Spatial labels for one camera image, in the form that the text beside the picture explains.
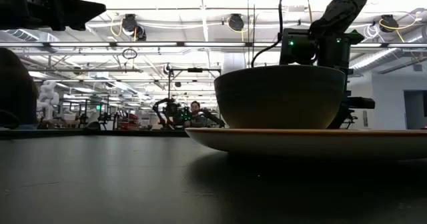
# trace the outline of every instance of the ceiling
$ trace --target ceiling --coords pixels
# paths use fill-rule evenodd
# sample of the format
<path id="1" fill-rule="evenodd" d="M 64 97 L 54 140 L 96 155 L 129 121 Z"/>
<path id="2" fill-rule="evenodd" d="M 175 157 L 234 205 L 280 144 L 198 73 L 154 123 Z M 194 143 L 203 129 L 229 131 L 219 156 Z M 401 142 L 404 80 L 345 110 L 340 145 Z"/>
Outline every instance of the ceiling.
<path id="1" fill-rule="evenodd" d="M 133 41 L 131 37 L 124 34 L 116 37 L 111 32 L 119 33 L 119 24 L 125 14 L 134 13 L 137 21 L 143 25 L 147 33 L 147 41 L 232 41 L 232 42 L 272 42 L 277 38 L 278 32 L 278 0 L 86 0 L 103 3 L 107 11 L 93 19 L 87 24 L 87 31 L 74 31 L 67 29 L 64 32 L 40 29 L 44 33 L 50 33 L 58 41 L 64 42 L 114 42 Z M 310 0 L 313 20 L 319 19 L 327 4 L 331 0 Z M 369 0 L 361 14 L 354 21 L 353 27 L 348 31 L 356 29 L 359 33 L 366 34 L 366 29 L 373 21 L 379 21 L 383 14 L 393 14 L 401 27 L 417 22 L 413 26 L 401 30 L 403 36 L 419 26 L 424 25 L 427 12 L 423 5 L 425 0 Z M 310 25 L 310 12 L 308 0 L 284 0 L 284 23 L 285 27 L 304 28 Z M 246 27 L 245 33 L 233 32 L 227 26 L 227 18 L 232 13 L 242 16 Z M 396 41 L 398 36 L 394 33 L 381 33 L 385 42 Z M 0 33 L 0 39 L 4 41 L 21 41 L 8 34 Z M 379 36 L 367 39 L 365 43 L 382 42 Z M 124 69 L 124 59 L 121 55 L 106 53 L 106 48 L 90 49 L 96 53 L 104 52 L 105 55 L 60 55 L 51 54 L 50 64 L 56 63 L 54 68 L 72 69 L 80 66 L 83 69 Z M 162 47 L 159 53 L 157 47 L 138 48 L 144 53 L 138 55 L 134 60 L 128 61 L 126 68 L 132 67 L 143 72 L 110 72 L 110 79 L 139 79 L 139 80 L 162 80 L 167 79 L 163 68 L 168 63 L 172 68 L 201 67 L 210 69 L 221 69 L 224 64 L 226 53 L 242 53 L 245 62 L 253 56 L 252 50 L 245 48 L 236 49 L 186 49 L 184 47 L 167 48 Z M 264 53 L 256 62 L 256 65 L 277 65 L 279 60 L 279 49 Z M 362 55 L 360 51 L 353 52 L 351 58 Z M 26 65 L 29 69 L 46 68 L 49 65 L 48 55 L 26 55 Z M 52 79 L 90 79 L 87 73 L 77 76 L 73 73 L 56 72 L 45 73 Z M 181 87 L 171 86 L 173 93 L 191 102 L 195 99 L 205 99 L 205 105 L 216 105 L 214 97 L 213 80 L 217 73 L 188 73 L 183 72 L 176 80 L 202 80 L 205 82 L 183 82 Z M 154 99 L 167 96 L 167 83 L 125 83 L 137 92 L 151 95 Z M 77 86 L 80 83 L 64 83 L 67 86 Z M 102 83 L 87 85 L 96 91 L 112 92 L 105 89 Z"/>

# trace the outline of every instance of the yellow cable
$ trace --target yellow cable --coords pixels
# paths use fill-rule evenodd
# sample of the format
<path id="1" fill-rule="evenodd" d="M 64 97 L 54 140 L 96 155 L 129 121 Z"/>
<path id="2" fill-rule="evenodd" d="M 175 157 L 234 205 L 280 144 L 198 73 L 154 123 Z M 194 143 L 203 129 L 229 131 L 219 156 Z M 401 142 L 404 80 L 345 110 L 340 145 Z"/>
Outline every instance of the yellow cable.
<path id="1" fill-rule="evenodd" d="M 403 39 L 402 34 L 400 34 L 399 30 L 396 30 L 396 32 L 397 32 L 397 34 L 399 35 L 400 40 L 402 40 L 402 42 L 404 43 L 404 42 L 405 42 L 405 39 Z M 414 53 L 413 53 L 413 52 L 411 52 L 411 54 L 412 54 L 412 56 L 415 58 L 416 62 L 418 62 L 418 64 L 421 64 L 420 60 L 419 60 L 419 59 L 414 55 Z"/>
<path id="2" fill-rule="evenodd" d="M 308 11 L 310 12 L 310 23 L 313 23 L 312 6 L 310 5 L 310 0 L 307 0 L 307 2 L 308 2 Z"/>
<path id="3" fill-rule="evenodd" d="M 379 22 L 379 24 L 380 24 L 381 26 L 383 26 L 383 27 L 387 28 L 387 29 L 390 29 L 390 30 L 403 30 L 403 29 L 406 29 L 406 28 L 408 28 L 408 27 L 413 26 L 413 25 L 415 24 L 415 22 L 417 22 L 417 20 L 416 20 L 417 18 L 418 18 L 418 14 L 417 14 L 417 15 L 416 15 L 416 17 L 415 17 L 414 22 L 413 22 L 412 24 L 409 24 L 409 25 L 405 26 L 405 27 L 388 27 L 388 26 L 386 26 L 386 25 L 382 24 L 382 21 L 383 21 L 384 19 L 381 19 L 381 20 L 380 20 L 380 22 Z"/>
<path id="4" fill-rule="evenodd" d="M 110 27 L 111 33 L 113 33 L 113 35 L 115 35 L 116 37 L 119 37 L 121 35 L 121 28 L 123 27 L 123 19 L 120 22 L 120 32 L 119 32 L 119 34 L 117 34 L 117 33 L 114 32 L 114 30 L 113 30 L 113 23 L 114 23 L 114 18 L 111 18 L 111 27 Z"/>
<path id="5" fill-rule="evenodd" d="M 249 26 L 248 26 L 248 28 L 247 28 L 246 30 L 241 30 L 241 31 L 233 30 L 233 29 L 230 27 L 230 18 L 229 18 L 229 17 L 227 18 L 227 26 L 228 26 L 228 28 L 230 28 L 230 30 L 232 30 L 232 31 L 234 31 L 234 32 L 236 32 L 236 33 L 241 33 L 241 34 L 242 34 L 242 42 L 244 42 L 244 41 L 245 41 L 243 33 L 245 33 L 246 31 L 249 31 Z"/>
<path id="6" fill-rule="evenodd" d="M 396 32 L 398 33 L 398 35 L 399 35 L 399 37 L 400 37 L 400 40 L 402 40 L 402 42 L 404 43 L 404 42 L 405 42 L 405 40 L 403 39 L 403 37 L 402 37 L 402 35 L 400 34 L 399 30 L 396 30 Z"/>

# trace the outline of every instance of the person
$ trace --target person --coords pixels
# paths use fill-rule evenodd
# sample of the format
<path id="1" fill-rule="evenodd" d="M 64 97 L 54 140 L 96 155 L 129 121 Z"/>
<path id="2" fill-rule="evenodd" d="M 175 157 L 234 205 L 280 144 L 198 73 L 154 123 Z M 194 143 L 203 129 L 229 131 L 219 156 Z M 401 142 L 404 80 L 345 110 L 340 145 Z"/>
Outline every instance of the person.
<path id="1" fill-rule="evenodd" d="M 0 127 L 35 129 L 37 97 L 33 78 L 14 52 L 0 48 Z"/>
<path id="2" fill-rule="evenodd" d="M 220 127 L 224 127 L 225 123 L 221 119 L 217 118 L 215 115 L 210 113 L 208 110 L 202 110 L 200 108 L 200 103 L 193 101 L 191 103 L 191 121 L 185 122 L 185 127 L 206 127 L 207 120 L 211 119 L 215 121 Z"/>
<path id="3" fill-rule="evenodd" d="M 194 116 L 194 115 L 197 115 L 198 113 L 199 113 L 199 111 L 200 111 L 200 103 L 198 103 L 197 101 L 193 101 L 192 103 L 191 103 L 191 114 Z"/>

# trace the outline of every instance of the table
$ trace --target table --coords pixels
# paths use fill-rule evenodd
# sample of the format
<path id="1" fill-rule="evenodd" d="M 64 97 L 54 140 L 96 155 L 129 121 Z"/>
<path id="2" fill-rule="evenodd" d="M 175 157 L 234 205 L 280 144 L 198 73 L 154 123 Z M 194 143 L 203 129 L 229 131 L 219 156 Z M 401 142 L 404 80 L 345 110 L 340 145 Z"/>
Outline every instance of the table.
<path id="1" fill-rule="evenodd" d="M 0 141 L 0 223 L 425 223 L 427 163 L 228 155 L 185 137 Z"/>

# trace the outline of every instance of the plate rim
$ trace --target plate rim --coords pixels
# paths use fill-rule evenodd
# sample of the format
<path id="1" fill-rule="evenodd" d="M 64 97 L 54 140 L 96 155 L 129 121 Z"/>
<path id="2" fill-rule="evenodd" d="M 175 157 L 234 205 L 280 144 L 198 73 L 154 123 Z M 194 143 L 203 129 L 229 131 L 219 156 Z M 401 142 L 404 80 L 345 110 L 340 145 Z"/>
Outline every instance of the plate rim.
<path id="1" fill-rule="evenodd" d="M 417 136 L 427 137 L 427 130 L 323 130 L 323 129 L 220 129 L 187 128 L 185 132 L 240 135 L 323 135 L 323 136 Z"/>

